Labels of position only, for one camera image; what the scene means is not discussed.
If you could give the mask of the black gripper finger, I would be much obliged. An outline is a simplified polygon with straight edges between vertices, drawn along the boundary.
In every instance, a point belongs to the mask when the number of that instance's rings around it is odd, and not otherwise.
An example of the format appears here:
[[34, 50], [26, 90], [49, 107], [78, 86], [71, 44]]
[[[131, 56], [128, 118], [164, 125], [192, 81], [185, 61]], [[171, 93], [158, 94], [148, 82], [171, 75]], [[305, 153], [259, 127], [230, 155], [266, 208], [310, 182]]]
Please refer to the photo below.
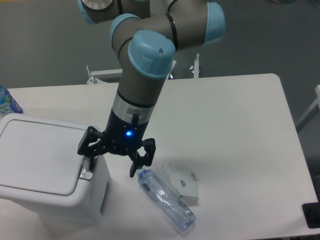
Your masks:
[[141, 141], [141, 146], [144, 148], [145, 154], [141, 156], [137, 150], [129, 153], [129, 158], [132, 165], [129, 170], [129, 177], [133, 178], [137, 170], [141, 170], [144, 166], [152, 165], [156, 152], [156, 141], [154, 138], [148, 138]]
[[104, 137], [103, 132], [98, 131], [93, 126], [89, 126], [78, 144], [77, 154], [88, 159], [89, 170], [94, 169], [95, 157], [108, 152]]

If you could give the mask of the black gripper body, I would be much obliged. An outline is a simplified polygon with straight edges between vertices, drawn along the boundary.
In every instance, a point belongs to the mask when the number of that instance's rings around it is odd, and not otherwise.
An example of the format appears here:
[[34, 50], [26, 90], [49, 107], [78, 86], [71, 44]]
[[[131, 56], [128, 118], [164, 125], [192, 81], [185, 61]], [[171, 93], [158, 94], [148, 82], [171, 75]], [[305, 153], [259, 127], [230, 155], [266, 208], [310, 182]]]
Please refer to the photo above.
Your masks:
[[120, 119], [113, 110], [102, 133], [101, 145], [111, 153], [126, 156], [142, 147], [148, 122], [132, 127], [131, 123]]

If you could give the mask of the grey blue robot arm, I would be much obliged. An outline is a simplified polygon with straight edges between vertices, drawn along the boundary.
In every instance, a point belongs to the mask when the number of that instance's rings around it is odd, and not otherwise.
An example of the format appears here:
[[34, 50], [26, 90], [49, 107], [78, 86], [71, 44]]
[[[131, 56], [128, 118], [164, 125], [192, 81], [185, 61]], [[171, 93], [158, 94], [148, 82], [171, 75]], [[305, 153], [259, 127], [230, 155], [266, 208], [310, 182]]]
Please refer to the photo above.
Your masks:
[[88, 127], [78, 145], [90, 169], [105, 153], [128, 156], [130, 176], [152, 164], [156, 143], [143, 136], [176, 53], [211, 44], [225, 33], [225, 14], [216, 2], [165, 0], [163, 5], [166, 13], [152, 16], [148, 0], [78, 1], [88, 24], [111, 21], [110, 43], [122, 68], [105, 130]]

